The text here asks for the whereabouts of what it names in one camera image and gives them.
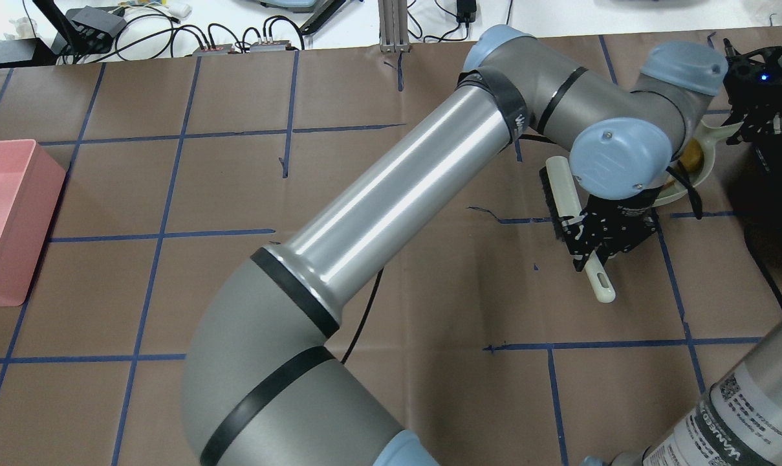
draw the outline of plug adapter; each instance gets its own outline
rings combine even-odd
[[[477,0],[457,0],[457,23],[470,24],[477,20]]]

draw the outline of sticker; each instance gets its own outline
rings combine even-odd
[[[643,466],[692,466],[678,451],[674,434],[644,458]]]
[[[728,428],[767,461],[782,458],[782,410],[752,380],[740,363],[710,393],[713,407]]]

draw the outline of black band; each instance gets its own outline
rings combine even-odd
[[[557,104],[560,103],[560,100],[563,99],[563,96],[566,94],[566,91],[569,90],[569,88],[574,85],[574,82],[578,80],[580,76],[583,76],[583,74],[589,71],[585,68],[585,66],[579,66],[577,70],[572,71],[572,74],[569,75],[568,78],[560,85],[559,88],[557,88],[557,91],[554,92],[554,95],[552,95],[551,100],[548,101],[547,108],[543,110],[543,115],[541,115],[541,120],[538,122],[538,133],[542,135],[543,131],[545,130],[545,124],[548,123],[548,119],[551,118],[551,114],[554,113],[554,109],[557,108]]]
[[[773,466],[773,463],[755,453],[745,442],[736,436],[733,430],[721,419],[710,398],[713,390],[707,390],[704,398],[695,405],[695,419],[698,430],[719,456],[728,464],[749,466]]]
[[[223,454],[236,439],[238,434],[252,421],[255,416],[273,401],[279,393],[294,383],[299,377],[305,375],[311,369],[321,363],[334,359],[334,356],[325,347],[308,348],[293,356],[280,368],[267,375],[250,393],[248,393],[230,414],[216,428],[213,436],[204,446],[201,452],[202,466],[216,466]]]
[[[331,313],[320,304],[304,284],[299,282],[299,278],[291,274],[278,259],[273,257],[273,254],[270,254],[270,251],[260,248],[255,251],[251,259],[296,303],[296,306],[299,306],[299,309],[305,312],[321,333],[328,338],[336,333],[338,324]]]
[[[526,100],[523,94],[515,87],[503,72],[492,66],[480,66],[474,71],[462,73],[459,76],[457,88],[464,85],[473,85],[485,89],[488,94],[494,97],[497,109],[503,115],[509,130],[509,141],[517,141],[523,131],[529,126],[533,119],[529,115],[529,109],[526,106]]]

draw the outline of black box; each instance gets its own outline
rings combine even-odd
[[[0,41],[0,68],[54,65],[57,56],[40,39]]]

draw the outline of black cable on table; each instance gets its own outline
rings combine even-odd
[[[187,29],[187,28],[198,30],[198,33],[201,35],[201,38],[204,39],[203,42],[199,41],[202,49],[204,49],[204,45],[210,44],[210,38],[208,38],[207,35],[204,34],[204,30],[202,30],[200,27],[195,26],[195,24],[184,24],[183,26],[178,26],[178,29]]]
[[[171,44],[169,45],[169,57],[175,58],[175,38],[176,36],[178,36],[179,32],[189,32],[190,34],[195,36],[196,41],[198,41],[198,48],[200,50],[205,50],[204,42],[201,41],[201,38],[198,37],[198,34],[196,34],[193,30],[184,29],[184,27],[177,27],[172,32]]]
[[[459,21],[459,17],[457,17],[457,15],[455,13],[452,13],[452,12],[446,10],[445,8],[443,8],[443,6],[440,5],[440,2],[437,2],[437,0],[434,0],[434,4],[437,6],[437,8],[439,8],[442,11],[448,13],[449,15],[451,15],[452,18],[455,18],[455,20]]]
[[[417,27],[420,29],[420,34],[416,35],[413,30],[409,29],[408,34],[411,34],[415,39],[422,39],[422,35],[424,34],[424,30],[422,29],[422,25],[420,24],[420,21],[417,21],[417,19],[414,17],[414,15],[411,14],[411,7],[414,6],[414,4],[417,3],[417,0],[414,0],[411,3],[408,3],[408,17],[411,18],[411,21],[414,21],[414,24],[417,25]]]
[[[230,35],[231,35],[231,36],[233,36],[233,39],[235,40],[235,42],[234,42],[235,44],[238,44],[238,43],[240,42],[240,41],[239,41],[239,39],[238,39],[238,36],[236,36],[236,35],[235,35],[235,32],[232,32],[232,31],[230,30],[230,28],[229,28],[229,27],[226,27],[226,26],[225,26],[225,25],[223,25],[223,24],[218,24],[218,23],[210,23],[210,24],[207,26],[207,35],[208,35],[208,36],[210,36],[210,46],[211,46],[211,47],[213,47],[213,48],[215,48],[215,47],[216,47],[216,45],[215,45],[215,39],[213,39],[213,32],[212,32],[212,30],[211,30],[213,26],[215,26],[215,27],[220,27],[221,29],[225,30],[226,32],[229,32],[229,33],[230,33]]]
[[[437,42],[462,42],[465,39],[468,39],[468,35],[470,34],[470,32],[468,32],[468,24],[465,24],[465,36],[463,38],[461,38],[461,39],[449,39],[448,38],[448,36],[450,34],[453,34],[457,30],[459,30],[461,28],[461,26],[462,26],[462,23],[458,24],[457,27],[455,27],[452,30],[449,30],[449,32],[445,32],[439,38],[437,36],[430,36],[430,35],[429,36],[423,36],[422,41],[425,42],[426,39],[436,39]]]
[[[140,15],[139,17],[131,18],[131,20],[129,20],[129,21],[127,21],[127,23],[125,23],[124,29],[122,29],[121,32],[119,32],[115,36],[115,41],[113,43],[113,45],[115,47],[115,54],[118,55],[118,58],[120,58],[122,61],[130,61],[130,59],[127,59],[127,58],[125,58],[125,56],[121,55],[121,52],[119,50],[120,49],[120,45],[119,44],[120,44],[121,35],[124,34],[125,30],[128,29],[128,27],[129,27],[129,25],[131,23],[134,23],[135,21],[138,21],[138,20],[143,19],[143,18],[148,18],[148,17],[164,17],[167,20],[169,20],[169,29],[175,29],[175,23],[174,23],[174,21],[172,21],[172,18],[169,15],[165,15],[163,12],[161,12],[157,8],[151,8],[151,9],[157,11],[157,13],[149,13],[149,14],[146,14],[146,15]],[[157,58],[158,56],[160,56],[160,54],[162,54],[162,53],[164,53],[164,51],[166,51],[167,47],[172,45],[172,34],[173,33],[174,32],[170,32],[169,33],[169,39],[167,39],[166,45],[164,45],[164,48],[162,48],[154,56],[149,57],[149,59]]]
[[[759,272],[761,272],[761,276],[764,277],[764,280],[767,282],[767,286],[769,286],[770,290],[773,292],[773,296],[775,296],[776,301],[778,302],[782,313],[781,289],[779,289],[778,285],[776,285],[776,281],[773,280],[773,276],[770,274],[769,269],[767,269],[765,263],[758,256],[758,251],[755,250],[754,242],[752,242],[752,239],[750,238],[752,231],[754,231],[756,227],[757,225],[751,225],[751,224],[745,225],[744,245],[746,248],[748,248],[748,252],[750,253],[752,259],[754,260],[755,266],[757,266]]]
[[[365,322],[367,322],[367,315],[371,312],[371,307],[373,307],[373,300],[376,299],[376,292],[379,291],[379,280],[382,280],[382,272],[385,271],[385,268],[383,267],[381,271],[376,274],[376,280],[373,281],[373,290],[371,290],[371,297],[367,299],[367,306],[365,307],[365,312],[362,313],[362,320],[359,321],[359,327],[356,329],[356,333],[353,334],[353,339],[350,341],[349,347],[347,347],[347,351],[344,352],[344,356],[342,357],[342,364],[347,362],[347,358],[350,357],[350,353],[353,352],[353,348],[356,347],[356,342],[359,341],[359,336],[362,335],[362,330],[365,328]]]
[[[241,51],[243,53],[246,53],[246,49],[244,48],[245,44],[249,45],[250,47],[252,47],[252,44],[250,42],[246,41],[246,35],[248,35],[248,33],[251,32],[251,30],[252,30],[252,32],[255,32],[256,36],[258,36],[258,42],[261,42],[261,33],[258,32],[258,29],[255,29],[255,27],[252,27],[252,26],[248,27],[247,29],[244,30],[244,33],[241,35]]]
[[[506,15],[506,26],[508,26],[512,20],[512,6],[514,6],[514,0],[508,0],[508,13]]]
[[[158,30],[158,32],[151,33],[148,36],[145,36],[144,38],[137,39],[134,42],[131,42],[130,44],[124,45],[123,47],[119,48],[118,50],[113,51],[112,53],[109,53],[107,55],[101,56],[99,58],[96,58],[92,61],[89,61],[89,63],[98,63],[99,61],[106,60],[107,58],[113,57],[118,55],[119,52],[127,50],[127,48],[132,47],[133,45],[137,45],[140,42],[147,41],[148,39],[154,38],[155,36],[159,36],[161,34],[166,34],[167,32],[174,32],[174,30],[186,30],[186,29],[180,29],[179,28],[170,28],[170,29],[164,29],[164,30]]]
[[[26,12],[26,17],[29,18],[29,26],[31,26],[31,35],[37,36],[37,33],[34,32],[34,22],[31,21],[31,15],[28,14],[28,8],[26,7],[26,0],[22,0],[23,3],[23,11]]]
[[[301,49],[305,50],[305,38],[301,34],[301,30],[299,29],[299,25],[296,23],[293,23],[293,20],[289,17],[285,17],[282,15],[275,15],[272,17],[267,18],[264,20],[264,27],[263,29],[266,29],[265,36],[270,36],[272,38],[273,36],[273,25],[278,23],[278,21],[287,21],[287,23],[290,23],[290,26],[293,26],[293,29],[296,30],[296,35],[299,36],[299,44],[301,44]]]

